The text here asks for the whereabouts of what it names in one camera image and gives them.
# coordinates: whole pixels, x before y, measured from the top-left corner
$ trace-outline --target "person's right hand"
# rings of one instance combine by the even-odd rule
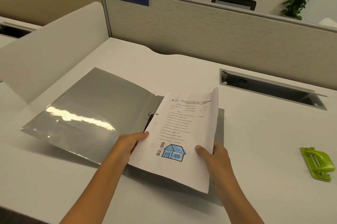
[[[215,192],[219,197],[229,186],[236,185],[237,181],[226,148],[214,141],[213,154],[200,145],[196,146],[196,152],[205,161],[207,170],[213,179]]]

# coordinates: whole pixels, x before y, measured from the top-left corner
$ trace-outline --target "house drawing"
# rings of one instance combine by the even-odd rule
[[[163,158],[170,158],[173,160],[177,160],[179,162],[183,161],[184,155],[186,155],[184,149],[182,146],[178,145],[169,145],[166,148],[164,148],[164,152],[162,154]]]

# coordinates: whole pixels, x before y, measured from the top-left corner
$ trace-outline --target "white paper sheet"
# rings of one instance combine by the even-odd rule
[[[208,193],[209,174],[195,151],[213,151],[218,88],[212,93],[167,93],[147,127],[149,137],[133,151],[129,164]]]

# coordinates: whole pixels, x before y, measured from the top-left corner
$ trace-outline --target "office chair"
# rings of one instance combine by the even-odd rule
[[[256,1],[254,0],[212,0],[212,3],[217,3],[225,6],[231,6],[246,10],[255,10]]]

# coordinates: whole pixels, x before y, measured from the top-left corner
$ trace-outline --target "cubicle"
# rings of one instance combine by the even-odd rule
[[[91,2],[110,36],[162,54],[182,54],[337,89],[337,30],[191,0],[4,0],[0,15],[45,25]]]

